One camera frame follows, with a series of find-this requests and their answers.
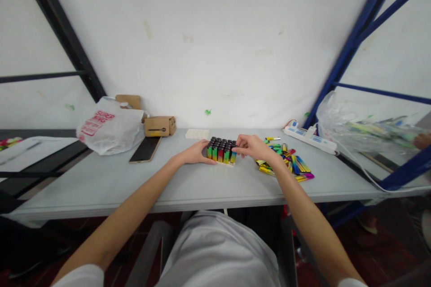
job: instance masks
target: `clear plastic bag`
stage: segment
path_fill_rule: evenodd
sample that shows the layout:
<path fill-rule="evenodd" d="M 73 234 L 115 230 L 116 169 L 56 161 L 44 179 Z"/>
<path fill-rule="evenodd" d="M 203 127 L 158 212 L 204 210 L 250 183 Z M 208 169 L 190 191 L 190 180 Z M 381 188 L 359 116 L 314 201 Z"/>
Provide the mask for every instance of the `clear plastic bag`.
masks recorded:
<path fill-rule="evenodd" d="M 132 149 L 144 135 L 144 111 L 123 109 L 119 103 L 104 96 L 96 104 L 92 118 L 76 128 L 77 138 L 99 155 L 114 155 Z"/>
<path fill-rule="evenodd" d="M 418 152 L 414 138 L 425 130 L 405 123 L 406 116 L 381 121 L 357 119 L 354 111 L 347 111 L 337 101 L 336 92 L 326 95 L 317 109 L 319 135 L 341 143 L 350 151 L 392 152 L 398 154 Z"/>

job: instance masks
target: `small cardboard box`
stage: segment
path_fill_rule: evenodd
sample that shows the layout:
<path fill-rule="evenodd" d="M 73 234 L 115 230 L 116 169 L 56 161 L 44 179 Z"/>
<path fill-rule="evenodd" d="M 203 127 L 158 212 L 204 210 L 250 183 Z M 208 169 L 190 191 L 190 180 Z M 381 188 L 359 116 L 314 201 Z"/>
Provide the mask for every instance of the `small cardboard box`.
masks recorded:
<path fill-rule="evenodd" d="M 115 101 L 120 103 L 127 103 L 129 104 L 132 109 L 135 110 L 142 110 L 141 109 L 141 97 L 140 96 L 132 96 L 132 95 L 125 95 L 125 94 L 118 94 L 115 96 Z M 144 112 L 144 115 L 142 116 L 142 123 L 145 122 L 145 119 L 147 118 L 147 114 Z"/>
<path fill-rule="evenodd" d="M 145 119 L 146 137 L 168 137 L 176 130 L 175 117 L 150 117 Z"/>

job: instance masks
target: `electrical cord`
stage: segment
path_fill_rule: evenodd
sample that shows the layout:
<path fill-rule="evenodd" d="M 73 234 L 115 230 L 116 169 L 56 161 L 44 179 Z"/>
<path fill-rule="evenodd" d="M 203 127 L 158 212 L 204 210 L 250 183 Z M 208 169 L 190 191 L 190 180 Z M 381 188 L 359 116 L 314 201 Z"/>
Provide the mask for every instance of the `electrical cord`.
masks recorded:
<path fill-rule="evenodd" d="M 319 124 L 319 127 L 322 128 L 323 132 L 327 132 L 325 130 L 324 127 L 322 127 L 321 124 Z M 379 184 L 377 184 L 377 182 L 371 178 L 371 176 L 368 174 L 368 172 L 365 170 L 365 168 L 362 166 L 362 164 L 359 162 L 359 160 L 346 148 L 346 146 L 344 146 L 341 142 L 339 142 L 337 139 L 332 138 L 333 141 L 335 141 L 337 144 L 339 144 L 341 147 L 344 148 L 344 150 L 349 154 L 349 156 L 358 164 L 358 166 L 362 169 L 362 171 L 364 172 L 365 176 L 368 177 L 368 179 L 379 189 L 381 189 L 382 191 L 386 192 L 386 193 L 408 193 L 408 192 L 413 192 L 413 191 L 422 191 L 424 189 L 431 189 L 431 186 L 421 186 L 421 187 L 414 187 L 414 188 L 407 188 L 407 189 L 400 189 L 400 190 L 396 190 L 396 191 L 388 191 L 386 189 L 384 189 L 383 187 L 381 187 Z"/>

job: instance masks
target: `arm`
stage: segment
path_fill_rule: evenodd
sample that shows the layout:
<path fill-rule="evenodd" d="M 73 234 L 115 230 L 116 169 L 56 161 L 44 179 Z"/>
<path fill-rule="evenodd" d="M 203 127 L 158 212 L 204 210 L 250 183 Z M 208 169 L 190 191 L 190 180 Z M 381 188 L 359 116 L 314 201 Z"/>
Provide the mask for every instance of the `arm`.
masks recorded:
<path fill-rule="evenodd" d="M 238 154 L 265 160 L 273 169 L 292 217 L 315 257 L 319 270 L 331 286 L 345 278 L 365 283 L 356 271 L 340 240 L 317 206 L 292 176 L 282 158 L 256 135 L 240 135 Z"/>
<path fill-rule="evenodd" d="M 72 270 L 87 264 L 97 265 L 105 271 L 182 165 L 198 162 L 216 164 L 202 155 L 202 150 L 207 145 L 207 140 L 201 140 L 172 157 L 84 241 L 60 269 L 52 284 Z"/>

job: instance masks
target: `power strip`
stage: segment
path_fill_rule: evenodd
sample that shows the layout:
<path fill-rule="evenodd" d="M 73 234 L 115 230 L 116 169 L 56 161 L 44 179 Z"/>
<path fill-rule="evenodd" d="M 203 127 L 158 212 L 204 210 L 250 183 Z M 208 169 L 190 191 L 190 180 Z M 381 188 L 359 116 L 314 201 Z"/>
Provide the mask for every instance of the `power strip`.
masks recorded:
<path fill-rule="evenodd" d="M 331 155 L 335 155 L 336 154 L 335 151 L 337 150 L 337 144 L 335 142 L 332 142 L 332 141 L 323 139 L 322 137 L 314 135 L 315 131 L 316 131 L 316 127 L 313 127 L 313 126 L 309 127 L 307 131 L 298 129 L 298 123 L 296 121 L 293 121 L 292 124 L 288 124 L 283 129 L 283 132 L 286 135 L 289 135 L 305 143 L 308 143 Z"/>

